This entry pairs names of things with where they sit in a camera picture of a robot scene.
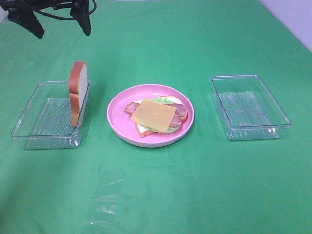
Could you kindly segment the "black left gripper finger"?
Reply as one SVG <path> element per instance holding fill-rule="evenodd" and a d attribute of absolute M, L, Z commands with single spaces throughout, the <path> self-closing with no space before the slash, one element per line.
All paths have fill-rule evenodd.
<path fill-rule="evenodd" d="M 87 36 L 91 34 L 92 30 L 88 12 L 89 10 L 86 9 L 72 9 L 70 11 L 70 15 L 80 25 Z"/>
<path fill-rule="evenodd" d="M 43 38 L 44 28 L 36 18 L 33 11 L 10 11 L 9 20 L 25 28 L 37 38 Z"/>

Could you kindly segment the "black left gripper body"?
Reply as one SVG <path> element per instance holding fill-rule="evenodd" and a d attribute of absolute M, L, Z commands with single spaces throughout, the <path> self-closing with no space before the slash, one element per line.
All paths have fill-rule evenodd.
<path fill-rule="evenodd" d="M 89 16 L 88 0 L 1 0 L 0 6 L 4 10 L 23 8 L 58 20 L 78 20 Z M 49 7 L 53 10 L 71 8 L 71 13 L 78 13 L 78 16 L 68 18 L 52 15 L 43 11 L 43 9 Z"/>

